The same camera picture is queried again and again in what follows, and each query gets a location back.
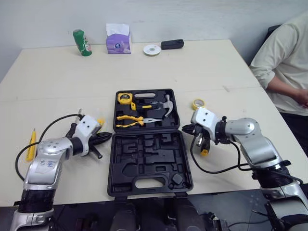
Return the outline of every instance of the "yellow-handled pliers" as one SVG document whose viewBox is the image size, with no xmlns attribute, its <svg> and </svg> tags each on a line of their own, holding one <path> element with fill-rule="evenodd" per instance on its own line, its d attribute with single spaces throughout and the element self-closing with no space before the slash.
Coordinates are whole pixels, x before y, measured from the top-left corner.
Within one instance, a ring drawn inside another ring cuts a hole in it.
<svg viewBox="0 0 308 231">
<path fill-rule="evenodd" d="M 116 125 L 117 128 L 129 128 L 129 127 L 137 125 L 137 124 L 140 125 L 140 126 L 143 126 L 144 123 L 153 123 L 153 122 L 157 122 L 157 121 L 162 121 L 162 119 L 143 118 L 142 116 L 134 117 L 134 116 L 128 116 L 128 115 L 118 116 L 116 119 L 117 120 L 130 119 L 130 120 L 136 121 L 136 122 L 128 124 L 128 125 L 117 124 Z"/>
</svg>

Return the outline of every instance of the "beige shirt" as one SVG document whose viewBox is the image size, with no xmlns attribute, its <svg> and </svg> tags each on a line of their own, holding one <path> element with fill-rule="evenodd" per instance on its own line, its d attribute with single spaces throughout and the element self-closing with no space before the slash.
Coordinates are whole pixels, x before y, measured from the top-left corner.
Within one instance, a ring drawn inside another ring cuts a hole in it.
<svg viewBox="0 0 308 231">
<path fill-rule="evenodd" d="M 264 89 L 275 75 L 296 89 L 308 89 L 308 11 L 277 28 L 250 69 Z M 272 91 L 267 94 L 280 112 L 308 116 L 308 109 L 292 98 Z"/>
</svg>

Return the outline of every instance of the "black case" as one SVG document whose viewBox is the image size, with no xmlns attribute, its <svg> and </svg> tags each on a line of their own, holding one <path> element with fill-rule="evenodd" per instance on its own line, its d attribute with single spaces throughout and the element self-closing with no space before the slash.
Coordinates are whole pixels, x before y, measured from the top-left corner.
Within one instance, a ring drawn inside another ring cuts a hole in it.
<svg viewBox="0 0 308 231">
<path fill-rule="evenodd" d="M 117 101 L 119 93 L 132 93 L 135 104 L 150 104 L 153 101 L 165 102 L 170 95 L 173 110 L 166 118 L 167 109 L 137 112 L 130 104 Z M 154 93 L 153 97 L 136 98 L 136 94 Z M 117 121 L 117 116 L 157 118 L 162 121 L 145 123 L 144 126 L 117 128 L 116 124 L 127 125 L 131 120 Z M 128 196 L 147 193 L 178 193 L 193 188 L 193 180 L 186 154 L 185 143 L 180 127 L 175 96 L 172 89 L 118 91 L 115 96 L 114 115 L 115 135 L 112 137 L 108 194 Z M 163 186 L 157 188 L 137 188 L 139 179 L 152 178 Z"/>
</svg>

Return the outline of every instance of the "white wall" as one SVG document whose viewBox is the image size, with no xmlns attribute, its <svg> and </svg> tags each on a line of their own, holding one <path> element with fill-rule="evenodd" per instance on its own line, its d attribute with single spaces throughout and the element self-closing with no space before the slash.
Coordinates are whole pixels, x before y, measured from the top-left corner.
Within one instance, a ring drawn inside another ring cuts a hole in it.
<svg viewBox="0 0 308 231">
<path fill-rule="evenodd" d="M 74 29 L 105 43 L 106 22 L 130 24 L 133 42 L 231 39 L 249 63 L 269 26 L 304 10 L 308 0 L 1 0 L 0 80 L 20 49 L 74 45 Z"/>
</svg>

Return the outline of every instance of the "tissue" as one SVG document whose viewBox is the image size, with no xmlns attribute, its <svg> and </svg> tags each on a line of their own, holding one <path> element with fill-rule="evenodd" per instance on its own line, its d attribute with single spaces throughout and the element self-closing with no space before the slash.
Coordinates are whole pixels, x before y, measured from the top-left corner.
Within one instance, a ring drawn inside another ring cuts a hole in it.
<svg viewBox="0 0 308 231">
<path fill-rule="evenodd" d="M 108 54 L 131 54 L 129 25 L 107 23 L 106 30 Z"/>
</svg>

